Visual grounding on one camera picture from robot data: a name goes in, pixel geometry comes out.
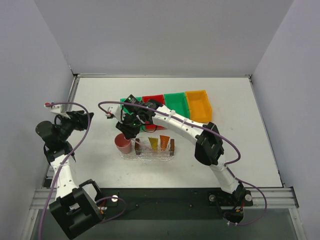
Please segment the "pink plastic cup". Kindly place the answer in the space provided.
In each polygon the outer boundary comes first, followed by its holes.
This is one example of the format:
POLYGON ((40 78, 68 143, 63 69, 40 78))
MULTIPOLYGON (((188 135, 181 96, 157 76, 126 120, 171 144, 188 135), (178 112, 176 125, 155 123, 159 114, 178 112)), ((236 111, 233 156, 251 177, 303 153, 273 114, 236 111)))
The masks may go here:
POLYGON ((132 150, 131 140, 126 139, 123 133, 115 137, 114 143, 122 154, 129 154, 132 150))

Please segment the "yellow toothpaste tube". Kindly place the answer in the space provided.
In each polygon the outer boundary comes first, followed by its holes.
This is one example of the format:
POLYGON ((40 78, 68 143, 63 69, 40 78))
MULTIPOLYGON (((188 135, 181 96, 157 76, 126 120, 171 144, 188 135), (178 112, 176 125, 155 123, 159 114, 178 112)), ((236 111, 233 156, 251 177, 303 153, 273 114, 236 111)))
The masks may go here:
POLYGON ((148 140, 150 142, 151 149, 153 151, 157 151, 158 150, 159 139, 155 138, 155 137, 148 137, 148 140))

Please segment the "white toothbrush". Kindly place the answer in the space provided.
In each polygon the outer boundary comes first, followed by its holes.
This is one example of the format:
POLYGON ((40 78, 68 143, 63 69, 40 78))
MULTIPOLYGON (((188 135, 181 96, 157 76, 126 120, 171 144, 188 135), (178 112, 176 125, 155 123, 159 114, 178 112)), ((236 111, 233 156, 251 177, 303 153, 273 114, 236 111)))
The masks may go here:
POLYGON ((140 141, 138 141, 138 140, 135 140, 135 139, 134 139, 133 141, 134 141, 136 144, 138 144, 138 145, 140 145, 141 147, 143 147, 143 148, 146 148, 146 149, 148 149, 148 150, 150 150, 150 151, 153 150, 151 147, 143 144, 142 142, 140 142, 140 141))

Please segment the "clear textured glass tray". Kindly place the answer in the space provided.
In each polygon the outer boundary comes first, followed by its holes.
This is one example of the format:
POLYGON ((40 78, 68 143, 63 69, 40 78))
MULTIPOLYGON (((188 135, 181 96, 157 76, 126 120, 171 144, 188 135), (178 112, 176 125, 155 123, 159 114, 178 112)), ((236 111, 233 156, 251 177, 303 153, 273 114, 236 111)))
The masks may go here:
MULTIPOLYGON (((138 138, 140 139, 140 142, 147 145, 148 147, 151 148, 151 144, 150 141, 148 139, 148 137, 141 137, 138 138)), ((170 143, 168 143, 168 146, 166 148, 166 150, 161 150, 160 147, 160 139, 158 138, 158 150, 154 151, 154 150, 149 150, 147 148, 141 147, 141 154, 140 155, 136 155, 135 153, 135 142, 132 141, 131 142, 131 152, 128 154, 123 154, 120 151, 119 155, 127 161, 144 161, 144 162, 168 162, 170 160, 172 160, 175 157, 175 152, 174 152, 174 156, 170 156, 170 143)))

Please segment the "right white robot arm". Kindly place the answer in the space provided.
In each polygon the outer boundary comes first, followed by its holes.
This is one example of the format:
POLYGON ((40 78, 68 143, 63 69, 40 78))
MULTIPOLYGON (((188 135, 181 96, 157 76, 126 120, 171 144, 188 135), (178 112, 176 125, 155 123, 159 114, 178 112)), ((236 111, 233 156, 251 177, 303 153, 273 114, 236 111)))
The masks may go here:
POLYGON ((154 99, 142 102, 133 95, 130 95, 123 105, 111 107, 110 110, 118 120, 116 128, 128 140, 136 138, 143 124, 164 127, 184 137, 194 144, 195 159, 210 167, 221 190, 230 194, 236 202, 245 198, 246 190, 243 184, 228 170, 226 161, 220 160, 224 154, 223 140, 214 123, 195 122, 154 99))

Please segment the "orange toothpaste tube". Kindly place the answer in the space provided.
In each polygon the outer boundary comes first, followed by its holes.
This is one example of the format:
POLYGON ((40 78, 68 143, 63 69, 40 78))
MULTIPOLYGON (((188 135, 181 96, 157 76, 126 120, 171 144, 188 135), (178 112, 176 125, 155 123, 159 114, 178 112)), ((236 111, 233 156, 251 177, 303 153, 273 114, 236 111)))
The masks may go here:
POLYGON ((168 147, 170 137, 166 135, 160 135, 159 137, 160 137, 160 149, 162 151, 165 151, 168 147))

